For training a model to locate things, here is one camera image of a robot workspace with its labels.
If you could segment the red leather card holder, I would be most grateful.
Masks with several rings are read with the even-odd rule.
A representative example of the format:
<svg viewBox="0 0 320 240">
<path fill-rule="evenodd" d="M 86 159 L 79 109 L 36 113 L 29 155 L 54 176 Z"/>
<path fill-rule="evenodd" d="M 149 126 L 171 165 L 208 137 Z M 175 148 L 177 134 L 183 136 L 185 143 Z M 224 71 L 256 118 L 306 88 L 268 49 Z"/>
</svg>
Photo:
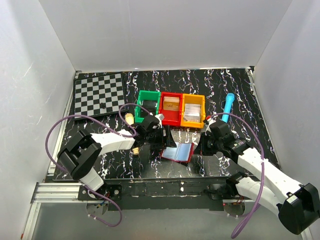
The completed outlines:
<svg viewBox="0 0 320 240">
<path fill-rule="evenodd" d="M 175 142 L 176 147 L 167 147 L 161 152 L 161 158 L 178 163 L 189 163 L 193 155 L 193 143 Z"/>
</svg>

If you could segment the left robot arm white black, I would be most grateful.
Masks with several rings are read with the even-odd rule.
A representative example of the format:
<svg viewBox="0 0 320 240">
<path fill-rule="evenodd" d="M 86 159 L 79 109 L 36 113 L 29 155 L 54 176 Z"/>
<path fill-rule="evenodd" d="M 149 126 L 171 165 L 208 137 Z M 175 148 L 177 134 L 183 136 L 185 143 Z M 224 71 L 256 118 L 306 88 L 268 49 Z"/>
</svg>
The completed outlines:
<svg viewBox="0 0 320 240">
<path fill-rule="evenodd" d="M 104 180 L 94 170 L 99 156 L 132 150 L 144 144 L 149 144 L 159 151 L 177 146 L 170 128 L 162 125 L 163 119 L 162 114 L 149 114 L 141 123 L 126 122 L 126 129 L 111 129 L 109 133 L 79 130 L 60 150 L 57 158 L 73 180 L 80 181 L 92 191 L 97 191 L 104 185 Z"/>
</svg>

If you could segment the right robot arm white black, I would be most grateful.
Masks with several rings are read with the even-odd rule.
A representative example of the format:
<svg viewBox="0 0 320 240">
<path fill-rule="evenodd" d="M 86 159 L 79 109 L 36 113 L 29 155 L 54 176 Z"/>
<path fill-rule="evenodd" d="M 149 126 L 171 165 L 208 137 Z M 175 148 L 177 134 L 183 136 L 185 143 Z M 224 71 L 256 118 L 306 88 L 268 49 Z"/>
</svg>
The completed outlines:
<svg viewBox="0 0 320 240">
<path fill-rule="evenodd" d="M 282 225 L 295 235 L 301 234 L 320 218 L 320 197 L 311 183 L 292 179 L 264 158 L 244 138 L 236 138 L 222 120 L 206 120 L 195 154 L 222 155 L 253 174 L 236 173 L 226 180 L 227 193 L 240 195 L 273 212 Z"/>
</svg>

